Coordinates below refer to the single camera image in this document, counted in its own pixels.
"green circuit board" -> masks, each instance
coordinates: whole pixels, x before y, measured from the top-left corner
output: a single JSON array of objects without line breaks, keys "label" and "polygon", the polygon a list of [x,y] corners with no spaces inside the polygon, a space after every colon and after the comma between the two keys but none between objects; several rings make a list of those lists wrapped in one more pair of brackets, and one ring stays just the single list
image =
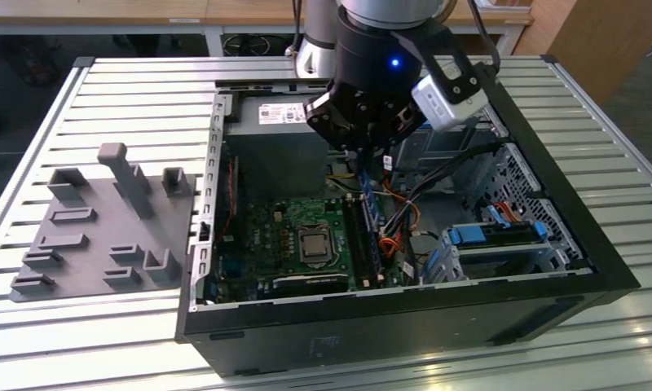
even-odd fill
[{"label": "green circuit board", "polygon": [[[253,261],[258,276],[349,273],[350,259],[339,202],[339,199],[293,200],[253,205],[245,238],[247,261]],[[331,258],[322,266],[309,266],[299,258],[299,231],[310,226],[327,227],[330,232],[327,244],[331,246]]]},{"label": "green circuit board", "polygon": [[[321,263],[302,262],[299,234],[309,227],[329,233],[330,256]],[[238,239],[233,251],[221,254],[219,290],[229,301],[255,300],[259,292],[254,287],[286,275],[345,274],[349,289],[355,288],[338,198],[250,204]]]}]

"gray plastic base plate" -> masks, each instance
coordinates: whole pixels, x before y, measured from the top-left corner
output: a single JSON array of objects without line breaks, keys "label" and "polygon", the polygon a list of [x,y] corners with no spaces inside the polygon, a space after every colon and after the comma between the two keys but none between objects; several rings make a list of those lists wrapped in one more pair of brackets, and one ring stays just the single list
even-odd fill
[{"label": "gray plastic base plate", "polygon": [[187,194],[167,197],[161,177],[147,177],[146,198],[154,216],[143,220],[121,198],[114,179],[89,179],[77,188],[83,201],[78,207],[66,207],[53,198],[8,300],[50,300],[177,288],[195,188],[195,178],[191,175],[185,178]]}]

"black cable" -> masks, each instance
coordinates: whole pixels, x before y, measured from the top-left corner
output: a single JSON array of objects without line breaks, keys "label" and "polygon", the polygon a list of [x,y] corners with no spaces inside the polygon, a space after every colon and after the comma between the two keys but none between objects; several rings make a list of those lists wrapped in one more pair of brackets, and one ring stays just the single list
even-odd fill
[{"label": "black cable", "polygon": [[291,38],[291,53],[297,53],[299,46],[299,19],[302,18],[302,0],[291,0],[291,15],[294,16],[294,37]]},{"label": "black cable", "polygon": [[417,200],[422,192],[430,189],[434,186],[434,183],[437,183],[450,174],[453,174],[455,169],[466,162],[467,159],[470,159],[475,155],[481,155],[488,152],[496,152],[504,145],[504,143],[509,141],[509,139],[500,138],[500,141],[470,147],[458,155],[455,155],[451,159],[446,160],[446,162],[439,167],[430,170],[430,172],[425,175],[419,182],[417,182],[413,189],[407,193],[402,207],[393,213],[389,221],[385,223],[383,229],[386,236],[393,235],[393,232],[395,232],[395,227],[398,226],[398,222],[401,221],[402,214],[406,212],[409,205]]},{"label": "black cable", "polygon": [[431,237],[434,240],[438,240],[438,235],[434,232],[419,231],[419,234]]},{"label": "black cable", "polygon": [[405,285],[415,285],[417,281],[417,267],[415,267],[415,258],[414,258],[414,251],[413,251],[413,246],[410,245],[410,218],[409,218],[410,211],[405,212],[405,216],[402,219],[402,227],[401,227],[401,240],[402,240],[402,253],[405,254],[405,257],[402,258],[402,261],[407,263],[413,267],[413,277],[407,278]]},{"label": "black cable", "polygon": [[353,187],[347,186],[342,182],[339,182],[335,178],[326,178],[330,182],[335,183],[343,190],[351,192],[351,193],[361,193],[361,190],[354,189]]},{"label": "black cable", "polygon": [[488,30],[485,30],[485,25],[482,19],[480,18],[478,5],[475,0],[467,0],[467,7],[470,8],[470,13],[473,14],[473,22],[475,23],[475,29],[480,31],[480,36],[482,37],[485,46],[488,46],[488,51],[492,57],[492,67],[496,69],[496,73],[500,72],[500,53],[497,52],[497,46],[488,35]]}]

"aluminum extrusion table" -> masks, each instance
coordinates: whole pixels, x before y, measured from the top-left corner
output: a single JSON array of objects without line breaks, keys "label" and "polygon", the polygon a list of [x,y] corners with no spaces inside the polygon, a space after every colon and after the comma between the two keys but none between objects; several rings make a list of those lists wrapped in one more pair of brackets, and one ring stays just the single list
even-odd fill
[{"label": "aluminum extrusion table", "polygon": [[0,199],[0,389],[652,389],[652,167],[538,57],[506,58],[502,83],[642,288],[536,340],[222,380],[173,342],[178,289],[7,300],[53,168],[107,176],[97,148],[122,142],[147,175],[173,165],[199,180],[213,81],[293,76],[281,58],[97,59],[69,73]]}]

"blue plastic latch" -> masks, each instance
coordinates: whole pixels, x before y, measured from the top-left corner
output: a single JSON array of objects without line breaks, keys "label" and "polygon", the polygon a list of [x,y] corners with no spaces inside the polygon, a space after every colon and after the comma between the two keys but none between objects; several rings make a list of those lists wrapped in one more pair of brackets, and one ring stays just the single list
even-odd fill
[{"label": "blue plastic latch", "polygon": [[458,230],[455,228],[449,230],[449,239],[451,240],[451,244],[458,244],[461,242],[461,237],[458,236]]},{"label": "blue plastic latch", "polygon": [[484,243],[485,235],[480,226],[458,226],[454,228],[461,236],[462,243]]},{"label": "blue plastic latch", "polygon": [[430,255],[430,259],[426,260],[425,267],[422,268],[422,273],[419,273],[421,275],[425,275],[426,272],[430,271],[430,268],[437,263],[437,259],[438,259],[438,250],[434,250],[434,253],[431,253]]},{"label": "blue plastic latch", "polygon": [[509,223],[504,221],[504,218],[500,217],[500,213],[497,212],[497,209],[494,206],[488,207],[488,212],[490,212],[492,218],[496,219],[497,224],[501,224],[505,228],[509,228]]},{"label": "blue plastic latch", "polygon": [[545,229],[545,225],[541,222],[533,223],[533,229],[536,230],[536,233],[538,234],[538,238],[541,238],[541,239],[548,238],[548,230]]}]

